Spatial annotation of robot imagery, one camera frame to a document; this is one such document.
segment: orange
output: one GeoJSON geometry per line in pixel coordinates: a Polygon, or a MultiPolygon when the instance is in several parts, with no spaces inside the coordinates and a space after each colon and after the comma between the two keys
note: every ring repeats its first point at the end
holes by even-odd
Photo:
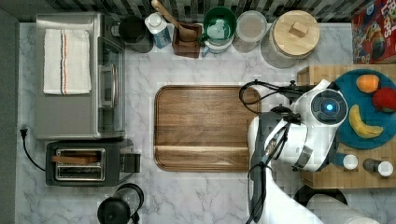
{"type": "Polygon", "coordinates": [[[356,85],[365,93],[372,93],[378,89],[379,78],[376,75],[363,75],[358,77],[356,85]]]}

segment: dish towel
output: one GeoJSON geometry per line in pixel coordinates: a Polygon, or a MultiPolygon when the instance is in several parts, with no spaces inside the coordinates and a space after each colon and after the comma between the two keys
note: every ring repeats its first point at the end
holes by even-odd
{"type": "Polygon", "coordinates": [[[91,89],[88,32],[47,29],[44,43],[44,93],[84,94],[91,89]]]}

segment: bottle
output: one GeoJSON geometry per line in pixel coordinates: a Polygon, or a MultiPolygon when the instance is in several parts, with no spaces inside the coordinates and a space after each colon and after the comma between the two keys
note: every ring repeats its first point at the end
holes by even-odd
{"type": "Polygon", "coordinates": [[[393,166],[388,161],[367,159],[363,162],[363,168],[369,172],[377,172],[382,176],[390,176],[393,173],[393,166]]]}
{"type": "Polygon", "coordinates": [[[163,49],[171,43],[171,36],[166,27],[166,21],[159,12],[149,15],[149,17],[145,19],[145,24],[152,33],[155,45],[157,45],[159,49],[163,49]]]}
{"type": "Polygon", "coordinates": [[[343,166],[348,170],[354,170],[356,167],[358,167],[358,158],[354,155],[337,152],[332,163],[343,166]]]}

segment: black cable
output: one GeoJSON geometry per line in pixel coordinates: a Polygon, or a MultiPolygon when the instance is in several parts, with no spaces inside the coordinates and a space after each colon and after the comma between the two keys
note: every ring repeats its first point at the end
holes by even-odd
{"type": "Polygon", "coordinates": [[[272,171],[272,168],[268,166],[268,163],[275,156],[277,149],[279,147],[280,147],[280,152],[283,150],[283,146],[285,146],[286,141],[288,141],[289,128],[290,128],[290,121],[288,121],[288,123],[286,123],[285,126],[283,126],[282,128],[279,129],[279,131],[277,131],[276,135],[280,134],[282,131],[284,131],[284,133],[283,133],[282,137],[280,138],[279,142],[276,144],[275,149],[268,156],[267,161],[265,163],[260,161],[258,164],[252,166],[247,173],[247,197],[249,197],[249,193],[250,193],[250,182],[248,181],[249,177],[250,177],[250,173],[254,168],[256,168],[258,166],[261,168],[260,175],[261,175],[261,182],[262,182],[262,193],[259,197],[259,200],[256,202],[253,209],[251,210],[250,216],[249,216],[246,224],[249,224],[253,220],[253,218],[257,215],[257,213],[261,210],[261,208],[264,207],[265,198],[267,196],[267,190],[266,190],[266,184],[267,184],[266,182],[267,181],[266,181],[265,168],[269,168],[272,171]]]}
{"type": "Polygon", "coordinates": [[[25,154],[27,156],[27,158],[29,159],[29,161],[38,169],[46,172],[46,169],[43,169],[41,166],[37,165],[37,163],[35,163],[35,161],[33,161],[32,157],[30,157],[29,153],[26,150],[26,135],[27,135],[27,129],[20,129],[21,132],[21,137],[22,137],[22,141],[23,141],[23,150],[25,151],[25,154]]]}
{"type": "Polygon", "coordinates": [[[281,93],[283,93],[283,92],[289,92],[289,93],[298,93],[298,94],[301,94],[300,91],[288,90],[288,89],[285,88],[285,87],[279,87],[279,86],[277,86],[277,85],[274,85],[274,84],[271,84],[271,83],[268,83],[268,82],[261,82],[261,81],[258,81],[257,79],[255,79],[254,81],[248,82],[247,84],[245,84],[244,86],[241,87],[241,90],[239,91],[239,100],[242,102],[242,104],[244,105],[244,107],[245,107],[247,110],[249,110],[250,112],[253,112],[253,113],[255,113],[255,114],[260,114],[261,112],[249,108],[248,105],[257,104],[259,101],[261,101],[261,100],[267,98],[268,96],[273,95],[273,94],[275,94],[275,93],[280,93],[280,92],[281,92],[281,93]],[[246,102],[245,99],[244,99],[244,93],[245,93],[245,90],[246,90],[247,88],[251,87],[251,86],[264,86],[265,88],[271,90],[272,92],[270,92],[270,93],[264,95],[263,97],[261,97],[261,98],[258,99],[258,100],[255,100],[255,101],[252,101],[252,102],[246,102]]]}

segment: toaster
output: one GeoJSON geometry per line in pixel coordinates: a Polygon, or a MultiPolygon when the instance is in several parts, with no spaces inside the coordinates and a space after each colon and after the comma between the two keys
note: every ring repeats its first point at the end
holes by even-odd
{"type": "Polygon", "coordinates": [[[49,143],[46,184],[63,187],[114,187],[140,172],[133,142],[59,141],[49,143]]]}

